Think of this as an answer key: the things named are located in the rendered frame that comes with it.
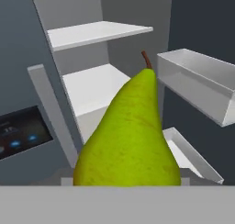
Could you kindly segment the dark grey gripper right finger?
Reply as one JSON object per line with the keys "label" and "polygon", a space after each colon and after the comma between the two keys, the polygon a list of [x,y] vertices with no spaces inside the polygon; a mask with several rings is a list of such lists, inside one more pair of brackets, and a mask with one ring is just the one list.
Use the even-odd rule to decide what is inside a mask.
{"label": "dark grey gripper right finger", "polygon": [[188,168],[180,169],[182,185],[214,185],[211,180],[201,178]]}

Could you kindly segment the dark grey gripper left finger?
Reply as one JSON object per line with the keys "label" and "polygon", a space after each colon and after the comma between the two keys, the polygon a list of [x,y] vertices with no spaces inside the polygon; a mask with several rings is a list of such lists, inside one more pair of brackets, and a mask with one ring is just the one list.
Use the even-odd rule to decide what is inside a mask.
{"label": "dark grey gripper left finger", "polygon": [[73,168],[62,168],[48,178],[37,181],[34,185],[72,185],[73,184]]}

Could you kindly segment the green pear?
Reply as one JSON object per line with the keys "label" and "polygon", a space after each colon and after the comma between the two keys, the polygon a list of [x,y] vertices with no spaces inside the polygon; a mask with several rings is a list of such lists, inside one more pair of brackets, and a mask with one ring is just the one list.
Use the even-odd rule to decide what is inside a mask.
{"label": "green pear", "polygon": [[84,144],[75,185],[179,185],[179,166],[162,133],[157,78],[150,62],[117,92]]}

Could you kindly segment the white fridge door bin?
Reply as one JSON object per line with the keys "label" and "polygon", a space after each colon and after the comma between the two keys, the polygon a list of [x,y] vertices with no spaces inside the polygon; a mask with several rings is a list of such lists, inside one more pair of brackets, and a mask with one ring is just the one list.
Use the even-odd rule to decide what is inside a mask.
{"label": "white fridge door bin", "polygon": [[223,177],[176,128],[165,129],[163,135],[180,169],[188,168],[199,177],[213,181],[214,185],[223,185]]}
{"label": "white fridge door bin", "polygon": [[235,124],[235,64],[188,49],[157,54],[158,77],[221,127]]}

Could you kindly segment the white fridge shelf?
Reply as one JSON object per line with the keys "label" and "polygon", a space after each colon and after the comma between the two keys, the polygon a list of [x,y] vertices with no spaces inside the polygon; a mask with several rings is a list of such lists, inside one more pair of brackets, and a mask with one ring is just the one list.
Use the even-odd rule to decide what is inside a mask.
{"label": "white fridge shelf", "polygon": [[98,21],[47,31],[54,51],[152,32],[153,27]]}
{"label": "white fridge shelf", "polygon": [[62,79],[83,143],[86,143],[111,100],[129,77],[109,63],[65,74]]}

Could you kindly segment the grey fridge door with dispenser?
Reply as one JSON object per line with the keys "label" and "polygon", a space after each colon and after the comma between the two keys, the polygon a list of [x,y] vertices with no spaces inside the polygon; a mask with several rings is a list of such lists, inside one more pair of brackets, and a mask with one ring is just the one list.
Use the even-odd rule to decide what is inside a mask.
{"label": "grey fridge door with dispenser", "polygon": [[77,152],[83,143],[33,0],[0,0],[0,185],[34,185],[72,168],[28,74],[43,64]]}

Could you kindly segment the dark grey open fridge door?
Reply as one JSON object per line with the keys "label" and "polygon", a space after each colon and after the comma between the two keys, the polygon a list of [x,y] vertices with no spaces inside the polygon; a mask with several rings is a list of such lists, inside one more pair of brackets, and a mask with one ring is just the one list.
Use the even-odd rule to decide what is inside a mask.
{"label": "dark grey open fridge door", "polygon": [[[172,0],[168,49],[181,48],[235,64],[235,0]],[[225,185],[235,185],[235,124],[222,128],[165,89],[162,126],[177,128]]]}

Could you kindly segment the grey fridge body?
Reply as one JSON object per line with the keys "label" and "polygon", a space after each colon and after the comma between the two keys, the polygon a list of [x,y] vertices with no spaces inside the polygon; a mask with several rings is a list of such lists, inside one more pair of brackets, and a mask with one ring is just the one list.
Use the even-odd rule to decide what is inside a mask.
{"label": "grey fridge body", "polygon": [[44,28],[82,25],[103,19],[131,25],[152,25],[146,35],[60,50],[53,54],[61,75],[111,63],[129,77],[144,67],[145,50],[152,63],[168,48],[172,0],[34,0]]}

